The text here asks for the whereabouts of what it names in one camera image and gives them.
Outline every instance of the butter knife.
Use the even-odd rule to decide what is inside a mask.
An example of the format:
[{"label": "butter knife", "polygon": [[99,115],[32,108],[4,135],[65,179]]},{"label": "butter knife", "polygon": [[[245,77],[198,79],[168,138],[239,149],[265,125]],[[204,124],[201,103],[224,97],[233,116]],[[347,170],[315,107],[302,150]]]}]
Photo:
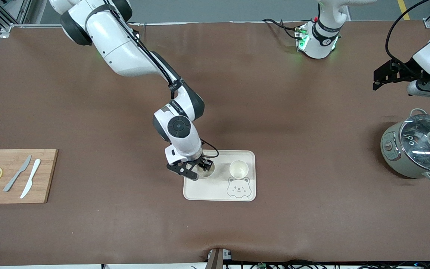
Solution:
[{"label": "butter knife", "polygon": [[34,165],[32,166],[32,171],[31,171],[31,175],[29,176],[28,182],[26,183],[26,187],[24,187],[24,191],[22,191],[21,194],[21,199],[24,198],[24,196],[26,196],[26,194],[28,194],[29,190],[32,187],[32,178],[34,177],[34,174],[36,173],[36,170],[39,167],[39,164],[41,163],[41,159],[36,159],[34,161]]},{"label": "butter knife", "polygon": [[22,164],[21,168],[16,173],[16,175],[14,175],[14,177],[12,177],[12,179],[6,184],[6,186],[4,187],[3,191],[8,192],[11,189],[12,185],[14,184],[14,182],[16,181],[16,179],[18,178],[19,174],[21,174],[22,172],[24,172],[24,170],[26,170],[26,168],[28,167],[30,161],[31,161],[31,155],[28,156],[28,158]]}]

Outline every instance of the gray floor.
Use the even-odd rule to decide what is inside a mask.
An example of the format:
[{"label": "gray floor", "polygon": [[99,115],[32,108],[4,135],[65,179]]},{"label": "gray floor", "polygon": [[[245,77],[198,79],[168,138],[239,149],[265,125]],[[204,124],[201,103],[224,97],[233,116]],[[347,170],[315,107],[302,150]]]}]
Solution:
[{"label": "gray floor", "polygon": [[[48,0],[33,0],[30,21],[59,24],[60,15]],[[404,0],[410,7],[418,0]],[[315,0],[130,0],[133,7],[131,22],[229,22],[274,20],[299,21],[317,15]],[[355,21],[394,20],[401,14],[397,0],[378,0],[367,6],[351,6]],[[430,14],[430,1],[409,13],[411,20]]]}]

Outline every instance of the gray knife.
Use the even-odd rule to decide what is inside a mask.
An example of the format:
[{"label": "gray knife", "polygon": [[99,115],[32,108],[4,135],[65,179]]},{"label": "gray knife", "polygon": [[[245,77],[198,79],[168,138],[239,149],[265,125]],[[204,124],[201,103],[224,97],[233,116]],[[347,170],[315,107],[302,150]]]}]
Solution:
[{"label": "gray knife", "polygon": [[28,156],[28,158],[26,159],[26,161],[22,164],[21,168],[19,169],[19,171],[17,171],[16,175],[14,175],[14,177],[12,177],[12,179],[6,184],[6,186],[4,187],[3,191],[8,192],[11,187],[13,186],[14,182],[16,181],[16,179],[18,178],[19,174],[21,174],[24,170],[26,170],[26,168],[29,166],[29,162],[31,161],[31,155]]}]

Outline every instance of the white tray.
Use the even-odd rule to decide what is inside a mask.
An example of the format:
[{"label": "white tray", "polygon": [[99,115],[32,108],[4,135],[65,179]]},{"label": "white tray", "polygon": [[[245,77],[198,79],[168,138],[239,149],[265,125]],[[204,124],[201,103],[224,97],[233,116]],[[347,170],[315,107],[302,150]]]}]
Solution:
[{"label": "white tray", "polygon": [[[219,150],[220,155],[212,158],[213,174],[199,175],[197,181],[184,177],[184,197],[189,200],[205,201],[253,201],[256,196],[255,155],[249,150]],[[204,150],[205,155],[215,155],[215,150]],[[246,177],[235,179],[230,174],[230,164],[242,160],[248,164]]]}]

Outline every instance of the yellow tape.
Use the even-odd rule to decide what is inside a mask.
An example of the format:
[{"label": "yellow tape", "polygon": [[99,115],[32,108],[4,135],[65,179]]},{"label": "yellow tape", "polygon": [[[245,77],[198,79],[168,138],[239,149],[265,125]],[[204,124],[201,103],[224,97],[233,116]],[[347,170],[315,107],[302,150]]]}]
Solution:
[{"label": "yellow tape", "polygon": [[[404,3],[404,0],[398,0],[399,9],[401,9],[401,13],[404,13],[406,11],[406,4]],[[403,19],[405,21],[409,21],[411,18],[409,17],[409,13],[406,13],[404,15]]]}]

